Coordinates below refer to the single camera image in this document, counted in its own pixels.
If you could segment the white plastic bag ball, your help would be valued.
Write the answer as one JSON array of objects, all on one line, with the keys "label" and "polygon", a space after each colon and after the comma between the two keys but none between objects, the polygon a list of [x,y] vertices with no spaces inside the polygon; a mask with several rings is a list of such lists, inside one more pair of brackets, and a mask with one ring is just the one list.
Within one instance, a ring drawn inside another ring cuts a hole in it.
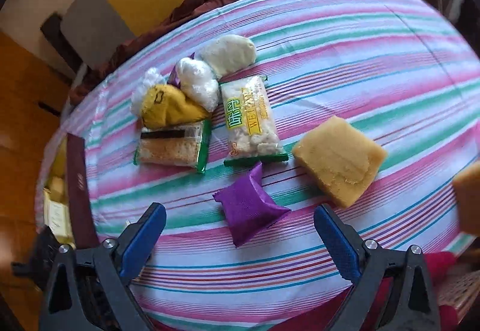
[{"label": "white plastic bag ball", "polygon": [[181,91],[207,112],[214,112],[221,95],[210,66],[202,60],[185,57],[178,61],[175,70]]}]

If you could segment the red cloth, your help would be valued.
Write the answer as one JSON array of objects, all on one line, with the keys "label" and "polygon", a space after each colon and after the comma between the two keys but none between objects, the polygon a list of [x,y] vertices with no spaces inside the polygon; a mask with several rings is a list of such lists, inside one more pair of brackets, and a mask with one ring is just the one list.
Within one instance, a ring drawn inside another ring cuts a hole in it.
[{"label": "red cloth", "polygon": [[448,271],[456,264],[456,256],[450,251],[426,253],[424,256],[434,286],[442,283]]}]

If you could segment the wooden wardrobe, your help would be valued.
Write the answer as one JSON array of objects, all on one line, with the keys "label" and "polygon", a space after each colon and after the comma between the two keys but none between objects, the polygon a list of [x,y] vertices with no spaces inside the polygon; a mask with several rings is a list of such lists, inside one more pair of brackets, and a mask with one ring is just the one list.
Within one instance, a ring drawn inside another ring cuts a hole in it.
[{"label": "wooden wardrobe", "polygon": [[14,277],[36,238],[34,197],[45,145],[58,129],[70,81],[1,35],[1,295],[26,330],[36,330],[41,293]]}]

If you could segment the maroon gold tin box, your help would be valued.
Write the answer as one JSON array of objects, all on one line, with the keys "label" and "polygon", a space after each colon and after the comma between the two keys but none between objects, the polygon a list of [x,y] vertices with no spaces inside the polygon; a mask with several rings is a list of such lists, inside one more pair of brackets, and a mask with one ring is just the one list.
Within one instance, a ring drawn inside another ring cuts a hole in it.
[{"label": "maroon gold tin box", "polygon": [[99,239],[89,201],[85,140],[65,134],[53,152],[42,183],[42,222],[62,244],[95,247]]}]

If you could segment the green biscuit packet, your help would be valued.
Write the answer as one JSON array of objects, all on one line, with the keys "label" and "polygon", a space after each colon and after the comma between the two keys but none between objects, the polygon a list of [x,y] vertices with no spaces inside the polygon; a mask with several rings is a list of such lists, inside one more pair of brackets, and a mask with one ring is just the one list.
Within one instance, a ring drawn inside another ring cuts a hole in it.
[{"label": "green biscuit packet", "polygon": [[203,120],[140,133],[133,162],[193,168],[204,173],[208,162],[212,122]]}]

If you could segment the rice cracker snack bag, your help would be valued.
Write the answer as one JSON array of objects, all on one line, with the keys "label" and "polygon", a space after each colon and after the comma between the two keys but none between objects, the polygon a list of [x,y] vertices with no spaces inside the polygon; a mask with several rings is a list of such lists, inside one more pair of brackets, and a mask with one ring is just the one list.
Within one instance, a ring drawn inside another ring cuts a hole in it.
[{"label": "rice cracker snack bag", "polygon": [[229,145],[226,167],[289,160],[278,135],[265,82],[264,76],[252,76],[220,85]]}]

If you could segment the small purple snack packet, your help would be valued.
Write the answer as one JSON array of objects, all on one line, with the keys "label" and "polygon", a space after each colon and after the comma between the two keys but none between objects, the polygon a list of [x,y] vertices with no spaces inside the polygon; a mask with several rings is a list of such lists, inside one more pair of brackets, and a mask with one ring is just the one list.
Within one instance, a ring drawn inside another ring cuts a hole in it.
[{"label": "small purple snack packet", "polygon": [[190,54],[188,57],[181,58],[180,60],[177,61],[177,63],[173,66],[171,73],[169,74],[167,83],[169,85],[175,86],[176,88],[180,89],[181,88],[181,80],[178,75],[178,70],[180,69],[180,65],[183,60],[185,59],[194,59],[194,53]]}]

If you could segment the yellow sock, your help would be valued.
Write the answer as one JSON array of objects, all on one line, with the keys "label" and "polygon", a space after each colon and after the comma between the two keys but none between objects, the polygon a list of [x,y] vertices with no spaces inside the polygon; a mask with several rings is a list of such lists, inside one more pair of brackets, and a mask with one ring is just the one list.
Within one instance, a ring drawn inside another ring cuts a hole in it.
[{"label": "yellow sock", "polygon": [[141,106],[141,119],[147,129],[160,129],[203,121],[211,114],[169,84],[156,84],[146,93]]}]

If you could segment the striped bed sheet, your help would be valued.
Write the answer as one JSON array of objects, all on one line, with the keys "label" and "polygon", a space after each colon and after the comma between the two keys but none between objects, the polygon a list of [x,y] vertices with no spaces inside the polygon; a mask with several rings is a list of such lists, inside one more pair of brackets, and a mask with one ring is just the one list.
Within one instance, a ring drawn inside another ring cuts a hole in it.
[{"label": "striped bed sheet", "polygon": [[387,151],[373,184],[338,215],[385,248],[460,254],[453,177],[479,157],[479,58],[422,0],[241,0],[175,29],[119,67],[47,144],[45,182],[66,134],[85,140],[89,200],[100,238],[118,236],[153,202],[167,210],[154,253],[131,289],[157,324],[179,330],[267,330],[348,286],[313,225],[324,196],[294,160],[264,167],[263,184],[289,214],[233,245],[216,191],[227,168],[224,112],[212,122],[206,171],[139,166],[131,93],[149,68],[168,74],[208,41],[256,45],[245,76],[267,77],[279,137],[290,150],[332,116]]}]

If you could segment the clear plastic bag ball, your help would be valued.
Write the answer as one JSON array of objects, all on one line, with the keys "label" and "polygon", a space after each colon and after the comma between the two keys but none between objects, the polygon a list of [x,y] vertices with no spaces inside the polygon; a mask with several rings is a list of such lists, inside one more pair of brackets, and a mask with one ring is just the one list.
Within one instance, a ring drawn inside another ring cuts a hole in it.
[{"label": "clear plastic bag ball", "polygon": [[137,117],[142,116],[143,99],[152,86],[164,85],[167,82],[157,67],[149,68],[131,94],[130,111]]}]

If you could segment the yellow sponge block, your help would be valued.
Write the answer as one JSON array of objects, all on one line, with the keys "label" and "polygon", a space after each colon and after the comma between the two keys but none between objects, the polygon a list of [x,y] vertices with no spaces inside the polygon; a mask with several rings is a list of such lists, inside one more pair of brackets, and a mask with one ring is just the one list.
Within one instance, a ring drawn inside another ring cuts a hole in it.
[{"label": "yellow sponge block", "polygon": [[337,116],[307,132],[292,154],[342,208],[365,193],[387,157],[384,148]]}]

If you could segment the cream sock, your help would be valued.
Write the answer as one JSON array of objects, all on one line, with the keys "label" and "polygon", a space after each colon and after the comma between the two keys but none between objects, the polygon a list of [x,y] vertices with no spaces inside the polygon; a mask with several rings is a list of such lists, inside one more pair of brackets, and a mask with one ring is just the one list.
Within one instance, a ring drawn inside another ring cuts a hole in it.
[{"label": "cream sock", "polygon": [[227,34],[210,40],[194,58],[205,62],[220,80],[255,63],[256,45],[250,38]]}]

